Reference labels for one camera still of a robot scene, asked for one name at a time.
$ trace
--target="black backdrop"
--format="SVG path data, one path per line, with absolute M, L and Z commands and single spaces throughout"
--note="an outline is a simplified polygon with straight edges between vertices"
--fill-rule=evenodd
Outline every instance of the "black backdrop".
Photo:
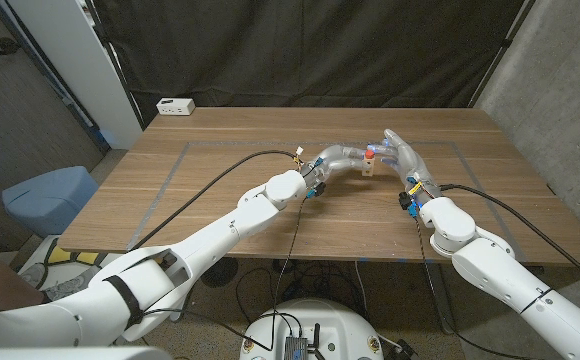
M 100 0 L 146 123 L 197 106 L 465 107 L 523 0 Z

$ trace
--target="white power strip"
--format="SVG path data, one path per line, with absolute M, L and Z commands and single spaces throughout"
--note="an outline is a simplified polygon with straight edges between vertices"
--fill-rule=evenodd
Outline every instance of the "white power strip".
M 190 115 L 194 110 L 192 99 L 163 98 L 157 104 L 161 115 Z

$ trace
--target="black cable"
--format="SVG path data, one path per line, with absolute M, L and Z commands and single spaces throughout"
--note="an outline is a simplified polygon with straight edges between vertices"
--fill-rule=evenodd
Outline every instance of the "black cable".
M 243 307 L 243 304 L 241 304 L 241 297 L 239 296 L 239 285 L 241 285 L 241 281 L 243 281 L 243 279 L 246 276 L 248 276 L 248 275 L 250 275 L 250 274 L 252 274 L 254 272 L 257 272 L 257 271 L 265 271 L 268 274 L 268 288 L 270 289 L 270 301 L 272 301 L 272 299 L 273 299 L 273 294 L 272 294 L 272 274 L 270 273 L 270 270 L 268 270 L 266 268 L 259 267 L 259 268 L 256 268 L 256 269 L 252 269 L 252 270 L 248 271 L 247 273 L 241 275 L 241 278 L 239 278 L 239 281 L 237 281 L 237 286 L 235 287 L 235 295 L 236 295 L 236 298 L 237 298 L 237 305 L 239 305 L 239 310 L 241 310 L 241 314 L 246 318 L 246 321 L 248 322 L 248 326 L 250 326 L 252 324 L 252 320 L 250 320 L 250 317 L 248 316 L 248 314 L 246 313 L 246 310 Z M 277 312 L 277 315 L 281 316 L 281 318 L 283 319 L 283 321 L 285 321 L 286 324 L 288 325 L 288 328 L 290 329 L 290 336 L 294 336 L 293 333 L 292 333 L 292 326 L 290 326 L 290 322 L 285 317 L 286 316 L 290 316 L 291 318 L 293 318 L 297 322 L 297 324 L 299 324 L 299 337 L 301 337 L 301 334 L 303 333 L 303 328 L 301 327 L 301 323 L 299 322 L 299 320 L 296 317 L 294 317 L 293 315 L 290 315 L 290 314 L 280 313 L 280 312 Z
M 308 171 L 308 172 L 307 172 L 305 175 L 303 175 L 303 178 L 305 179 L 305 178 L 306 178 L 306 176 L 310 175 L 310 173 L 312 172 L 312 170 L 314 170 L 314 168 L 316 168 L 317 166 L 318 166 L 318 165 L 313 165 L 313 166 L 310 168 L 310 171 Z
M 353 301 L 353 305 L 354 306 L 350 306 L 351 308 L 356 308 L 356 312 L 361 314 L 366 320 L 369 319 L 368 316 L 368 312 L 365 310 L 364 306 L 363 306 L 363 296 L 361 295 L 361 290 L 359 290 L 359 287 L 355 284 L 354 281 L 352 281 L 350 279 L 350 276 L 346 276 L 343 273 L 343 270 L 337 265 L 337 264 L 330 264 L 330 267 L 334 270 L 336 270 L 336 272 L 338 273 L 331 273 L 330 277 L 331 278 L 340 278 L 343 280 L 343 282 L 345 284 L 347 284 L 351 290 L 351 294 L 352 294 L 352 301 Z M 319 273 L 309 273 L 310 270 L 314 269 L 314 268 L 318 268 L 321 271 L 321 274 Z M 314 277 L 315 280 L 313 281 L 313 291 L 309 291 L 309 290 L 304 290 L 301 286 L 302 286 L 302 281 L 304 277 Z M 345 303 L 344 301 L 341 301 L 340 299 L 335 299 L 332 294 L 327 293 L 327 291 L 325 290 L 327 287 L 327 282 L 329 281 L 327 274 L 325 273 L 325 268 L 322 262 L 312 262 L 310 264 L 310 266 L 308 266 L 306 269 L 301 270 L 299 268 L 297 268 L 295 270 L 295 281 L 293 282 L 293 284 L 290 284 L 289 286 L 296 286 L 296 284 L 299 285 L 299 289 L 301 289 L 302 295 L 307 296 L 318 296 L 318 297 L 324 297 L 324 294 L 327 295 L 328 298 L 337 301 L 339 303 Z
M 523 217 L 523 215 L 519 214 L 515 209 L 513 209 L 509 205 L 505 204 L 503 201 L 501 201 L 497 198 L 494 198 L 494 197 L 492 197 L 492 196 L 490 196 L 482 191 L 479 191 L 477 189 L 473 189 L 471 187 L 464 186 L 464 185 L 447 184 L 447 185 L 441 185 L 439 187 L 439 189 L 441 191 L 446 191 L 446 190 L 450 190 L 450 189 L 461 189 L 461 190 L 469 191 L 471 193 L 482 196 L 482 197 L 492 201 L 493 203 L 501 206 L 502 208 L 508 210 L 512 215 L 516 216 L 517 219 L 521 220 L 521 222 L 524 223 L 527 227 L 529 227 L 530 230 L 534 231 L 543 240 L 545 240 L 548 243 L 548 245 L 552 246 L 555 250 L 557 250 L 561 255 L 563 255 L 566 259 L 568 259 L 568 261 L 570 261 L 574 266 L 576 266 L 580 270 L 580 263 L 572 255 L 570 255 L 567 251 L 563 250 L 563 248 L 561 248 L 561 246 L 559 246 L 559 244 L 554 242 L 554 240 L 550 239 L 548 237 L 548 235 L 544 234 L 541 230 L 539 230 L 536 226 L 534 226 L 530 221 L 528 221 L 528 219 Z
M 154 230 L 150 231 L 150 233 L 148 235 L 146 235 L 143 239 L 141 239 L 138 243 L 136 243 L 132 247 L 132 249 L 130 249 L 130 251 L 136 250 L 136 249 L 140 248 L 143 244 L 146 243 L 146 241 L 150 240 L 150 238 L 152 238 L 156 233 L 158 233 L 161 229 L 163 229 L 163 227 L 166 226 L 170 221 L 172 221 L 172 219 L 174 219 L 179 214 L 181 214 L 181 212 L 183 210 L 185 210 L 188 206 L 190 206 L 190 204 L 192 204 L 195 200 L 197 200 L 204 192 L 206 192 L 206 190 L 208 190 L 212 185 L 214 185 L 217 181 L 219 181 L 227 173 L 229 173 L 230 171 L 234 170 L 237 166 L 243 164 L 244 162 L 252 159 L 253 157 L 256 157 L 256 156 L 259 156 L 259 155 L 265 155 L 265 154 L 282 154 L 282 155 L 290 156 L 292 159 L 294 159 L 294 157 L 295 157 L 295 155 L 292 154 L 291 152 L 283 151 L 283 150 L 264 150 L 264 151 L 259 151 L 259 152 L 256 152 L 254 154 L 250 154 L 250 155 L 244 157 L 243 159 L 239 160 L 234 165 L 232 165 L 229 168 L 227 168 L 224 172 L 222 172 L 221 174 L 219 174 L 219 176 L 217 176 L 216 178 L 214 178 L 214 180 L 210 181 L 208 183 L 208 185 L 206 185 L 195 196 L 193 196 L 190 200 L 188 200 L 188 202 L 185 203 L 182 207 L 180 207 L 179 210 L 177 210 L 174 213 L 172 213 L 172 215 L 170 215 L 166 220 L 164 220 L 161 224 L 159 224 L 159 226 L 157 226 L 156 228 L 154 228 Z
M 259 316 L 259 317 L 257 318 L 257 320 L 259 320 L 259 319 L 263 319 L 263 318 L 266 318 L 266 317 L 270 317 L 270 316 L 272 316 L 272 315 L 273 315 L 273 314 L 263 314 L 263 315 Z M 294 321 L 296 321 L 296 322 L 297 322 L 297 325 L 299 325 L 299 337 L 303 336 L 303 326 L 301 326 L 301 322 L 299 321 L 299 319 L 297 319 L 297 317 L 296 317 L 296 316 L 294 316 L 294 315 L 292 315 L 292 314 L 289 314 L 289 313 L 280 313 L 280 312 L 278 312 L 278 311 L 277 311 L 277 315 L 279 315 L 279 316 L 281 316 L 281 317 L 288 316 L 288 317 L 291 317 L 292 319 L 294 319 Z
M 215 320 L 215 319 L 213 319 L 213 318 L 211 318 L 209 316 L 205 316 L 205 315 L 202 315 L 202 314 L 199 314 L 199 313 L 190 311 L 190 310 L 185 310 L 185 309 L 184 310 L 182 310 L 182 309 L 168 309 L 168 308 L 164 308 L 164 309 L 154 309 L 154 310 L 146 311 L 145 313 L 143 313 L 143 316 L 147 316 L 147 315 L 154 314 L 154 313 L 158 313 L 158 312 L 165 312 L 165 311 L 180 312 L 180 313 L 184 313 L 184 314 L 189 314 L 189 315 L 193 315 L 193 316 L 200 317 L 202 319 L 208 320 L 208 321 L 210 321 L 212 323 L 215 323 L 215 324 L 217 324 L 219 326 L 222 326 L 222 327 L 228 329 L 228 331 L 230 331 L 231 333 L 233 333 L 233 334 L 241 337 L 242 339 L 250 340 L 253 343 L 261 346 L 262 348 L 264 348 L 264 349 L 266 349 L 268 351 L 272 351 L 272 349 L 266 348 L 264 345 L 262 345 L 261 343 L 259 343 L 255 339 L 253 339 L 253 338 L 251 338 L 249 336 L 246 336 L 246 335 L 238 332 L 237 330 L 235 330 L 234 328 L 230 327 L 229 325 L 227 325 L 225 323 L 222 323 L 221 321 Z M 269 316 L 272 316 L 272 315 L 273 314 L 261 315 L 259 317 L 259 319 L 264 318 L 264 317 L 269 317 Z M 299 324 L 299 336 L 301 337 L 301 335 L 303 334 L 303 328 L 301 327 L 301 323 L 299 322 L 299 319 L 297 319 L 294 315 L 288 314 L 288 313 L 277 313 L 277 315 L 289 316 L 289 317 L 293 318 L 297 322 L 297 324 Z M 146 345 L 148 345 L 148 342 L 146 341 L 146 339 L 143 338 L 143 337 L 142 337 L 142 339 L 146 343 Z
M 277 315 L 277 295 L 279 294 L 279 285 L 281 284 L 281 278 L 283 277 L 283 272 L 286 269 L 286 265 L 288 265 L 288 261 L 290 261 L 290 255 L 292 254 L 292 249 L 294 248 L 294 242 L 297 239 L 297 233 L 299 232 L 299 222 L 301 221 L 301 210 L 303 210 L 303 204 L 305 204 L 307 199 L 308 198 L 303 198 L 303 201 L 301 201 L 301 205 L 299 205 L 299 213 L 297 214 L 297 226 L 294 230 L 292 243 L 290 244 L 290 251 L 288 251 L 286 261 L 283 263 L 283 267 L 281 268 L 281 272 L 279 273 L 279 280 L 277 280 L 277 288 L 274 293 L 274 301 L 272 302 L 272 345 L 270 346 L 270 351 L 272 351 L 272 347 L 274 346 L 274 318 Z
M 426 275 L 428 276 L 428 283 L 430 285 L 430 290 L 432 290 L 432 295 L 433 297 L 437 297 L 437 295 L 435 294 L 434 291 L 434 285 L 432 284 L 432 279 L 430 278 L 430 271 L 428 270 L 428 263 L 426 261 L 426 254 L 423 251 L 423 236 L 421 236 L 421 227 L 419 226 L 419 220 L 417 220 L 417 218 L 414 218 L 414 222 L 417 224 L 417 233 L 419 234 L 419 245 L 421 246 L 421 257 L 423 258 L 423 265 L 425 266 L 426 269 Z M 487 353 L 490 354 L 494 354 L 497 356 L 501 356 L 501 357 L 506 357 L 509 359 L 518 359 L 518 360 L 541 360 L 541 359 L 537 359 L 537 358 L 531 358 L 531 357 L 525 357 L 525 356 L 518 356 L 518 355 L 511 355 L 511 354 L 506 354 L 506 353 L 502 353 L 502 352 L 498 352 L 495 350 L 491 350 L 488 348 L 485 348 L 481 345 L 475 344 L 474 342 L 466 339 L 465 337 L 463 337 L 463 335 L 461 335 L 450 323 L 450 321 L 448 321 L 448 319 L 446 319 L 445 315 L 443 315 L 441 312 L 439 312 L 439 314 L 441 315 L 441 318 L 443 319 L 443 321 L 446 322 L 446 324 L 448 325 L 448 327 L 450 329 L 452 329 L 452 331 L 459 337 L 459 339 L 467 342 L 468 344 L 476 347 L 477 349 L 481 350 L 481 351 L 485 351 Z
M 253 272 L 257 272 L 257 271 L 265 271 L 268 274 L 268 284 L 269 284 L 269 288 L 270 288 L 270 300 L 272 300 L 273 296 L 274 296 L 272 293 L 272 274 L 270 273 L 270 270 L 260 267 L 260 268 L 252 269 L 252 270 L 248 271 L 247 273 L 241 275 L 241 278 L 239 279 L 239 281 L 237 281 L 237 286 L 235 287 L 235 295 L 237 297 L 237 305 L 239 305 L 239 310 L 241 310 L 241 314 L 243 315 L 243 317 L 246 318 L 246 321 L 248 322 L 248 326 L 250 326 L 252 324 L 252 320 L 250 320 L 250 317 L 246 313 L 246 310 L 244 309 L 243 305 L 241 304 L 241 297 L 239 296 L 239 285 L 241 285 L 241 281 L 243 281 L 243 279 L 246 276 L 252 274 Z

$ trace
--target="white robotic arm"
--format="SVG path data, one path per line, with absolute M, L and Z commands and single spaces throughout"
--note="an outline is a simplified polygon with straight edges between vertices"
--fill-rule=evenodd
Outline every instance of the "white robotic arm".
M 248 191 L 235 210 L 187 239 L 171 246 L 139 248 L 117 258 L 81 292 L 46 305 L 0 312 L 0 347 L 107 346 L 120 335 L 130 341 L 140 338 L 169 314 L 146 313 L 181 308 L 206 270 L 241 239 L 268 227 L 289 201 L 314 191 L 331 171 L 364 167 L 343 149 L 351 148 L 328 148 L 322 153 L 325 158 L 311 162 L 318 178 L 306 181 L 305 174 L 295 170 L 276 175 Z
M 537 279 L 515 260 L 499 236 L 476 226 L 452 200 L 440 195 L 421 157 L 391 130 L 383 145 L 370 145 L 389 155 L 426 227 L 434 228 L 430 245 L 452 259 L 457 272 L 472 285 L 501 300 L 521 315 L 565 359 L 580 359 L 580 309 Z

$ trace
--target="blue cushion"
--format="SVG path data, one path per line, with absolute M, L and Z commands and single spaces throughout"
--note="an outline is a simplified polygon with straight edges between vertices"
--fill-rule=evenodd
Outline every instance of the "blue cushion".
M 83 166 L 39 175 L 3 190 L 6 212 L 35 234 L 58 235 L 98 189 Z

